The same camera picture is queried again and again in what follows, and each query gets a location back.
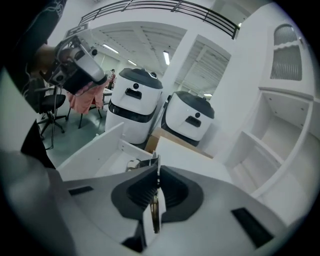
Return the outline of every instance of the ceiling light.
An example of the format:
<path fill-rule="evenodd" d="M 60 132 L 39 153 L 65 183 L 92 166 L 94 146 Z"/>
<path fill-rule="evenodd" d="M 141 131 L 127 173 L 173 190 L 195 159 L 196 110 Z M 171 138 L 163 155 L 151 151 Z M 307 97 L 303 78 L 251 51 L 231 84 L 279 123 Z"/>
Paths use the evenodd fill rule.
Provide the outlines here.
<path fill-rule="evenodd" d="M 111 48 L 110 46 L 106 45 L 105 43 L 103 44 L 103 46 L 104 46 L 105 48 L 108 48 L 109 50 L 113 51 L 113 52 L 116 53 L 116 54 L 119 53 L 117 50 Z"/>
<path fill-rule="evenodd" d="M 132 62 L 130 59 L 128 59 L 128 62 L 130 62 L 132 65 L 137 65 L 136 63 Z"/>
<path fill-rule="evenodd" d="M 169 59 L 169 52 L 167 52 L 167 51 L 163 51 L 163 55 L 164 55 L 164 59 L 165 59 L 165 63 L 167 64 L 167 65 L 169 65 L 170 64 L 170 59 Z"/>

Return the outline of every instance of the black stripe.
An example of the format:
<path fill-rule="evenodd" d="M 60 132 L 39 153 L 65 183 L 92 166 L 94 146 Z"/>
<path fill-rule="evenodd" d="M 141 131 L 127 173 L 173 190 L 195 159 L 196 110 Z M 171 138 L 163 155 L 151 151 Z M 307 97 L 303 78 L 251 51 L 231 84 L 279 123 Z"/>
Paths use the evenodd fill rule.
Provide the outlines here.
<path fill-rule="evenodd" d="M 273 237 L 250 212 L 245 208 L 239 208 L 231 211 L 233 216 L 240 223 L 244 231 L 250 237 L 254 245 L 259 248 L 269 242 Z"/>
<path fill-rule="evenodd" d="M 77 188 L 68 189 L 71 196 L 79 195 L 94 190 L 91 186 L 82 186 Z"/>
<path fill-rule="evenodd" d="M 110 100 L 109 111 L 117 116 L 120 116 L 120 117 L 123 117 L 126 119 L 130 119 L 132 121 L 136 121 L 139 123 L 148 123 L 152 119 L 152 117 L 154 116 L 154 113 L 156 111 L 156 107 L 154 108 L 154 110 L 151 114 L 144 115 L 144 114 L 138 114 L 138 113 L 132 112 L 130 110 L 124 109 L 122 107 L 116 106 Z"/>

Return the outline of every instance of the black metal railing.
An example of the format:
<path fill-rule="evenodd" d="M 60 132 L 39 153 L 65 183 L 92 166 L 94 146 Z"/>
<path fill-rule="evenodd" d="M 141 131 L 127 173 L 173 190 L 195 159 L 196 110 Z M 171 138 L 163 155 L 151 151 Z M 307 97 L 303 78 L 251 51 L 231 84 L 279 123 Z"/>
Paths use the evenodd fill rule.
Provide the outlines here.
<path fill-rule="evenodd" d="M 83 16 L 79 25 L 85 24 L 89 21 L 93 21 L 94 19 L 97 19 L 104 15 L 134 9 L 160 9 L 190 15 L 217 27 L 218 29 L 231 36 L 232 39 L 235 38 L 237 30 L 240 29 L 231 20 L 213 10 L 210 10 L 196 3 L 179 0 L 123 0 L 114 2 Z"/>

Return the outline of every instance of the pink cloth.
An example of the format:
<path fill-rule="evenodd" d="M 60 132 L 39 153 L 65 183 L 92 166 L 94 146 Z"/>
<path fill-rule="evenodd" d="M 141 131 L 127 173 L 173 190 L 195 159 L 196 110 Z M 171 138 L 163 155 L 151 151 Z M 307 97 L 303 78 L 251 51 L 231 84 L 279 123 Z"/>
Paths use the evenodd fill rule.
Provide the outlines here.
<path fill-rule="evenodd" d="M 92 105 L 93 100 L 95 100 L 96 108 L 102 109 L 104 106 L 104 89 L 106 86 L 108 86 L 109 82 L 110 80 L 108 79 L 104 84 L 97 85 L 79 96 L 68 92 L 67 96 L 70 102 L 70 108 L 74 109 L 80 114 L 88 114 L 90 106 Z M 81 91 L 88 89 L 88 87 L 90 87 L 92 84 L 93 82 L 88 83 Z"/>

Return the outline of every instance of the person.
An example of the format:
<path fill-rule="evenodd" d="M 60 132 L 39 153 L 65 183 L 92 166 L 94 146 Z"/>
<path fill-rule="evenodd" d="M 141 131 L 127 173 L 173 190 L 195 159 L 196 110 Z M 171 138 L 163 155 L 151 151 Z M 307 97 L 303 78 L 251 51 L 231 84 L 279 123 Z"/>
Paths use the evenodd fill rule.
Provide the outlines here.
<path fill-rule="evenodd" d="M 115 82 L 115 79 L 116 79 L 115 70 L 114 70 L 114 69 L 111 69 L 111 72 L 112 72 L 111 80 L 110 80 L 109 86 L 108 86 L 108 89 L 109 89 L 109 90 L 111 90 L 111 88 L 113 88 L 113 85 L 114 85 L 114 82 Z"/>
<path fill-rule="evenodd" d="M 28 98 L 31 77 L 38 77 L 40 71 L 45 73 L 55 59 L 55 48 L 48 46 L 47 40 L 60 20 L 66 2 L 35 0 L 30 5 L 29 1 L 22 1 L 12 9 L 8 7 L 23 22 L 3 28 L 7 35 L 3 65 L 25 99 Z M 21 152 L 38 159 L 47 168 L 55 168 L 47 156 L 36 121 L 24 140 Z"/>

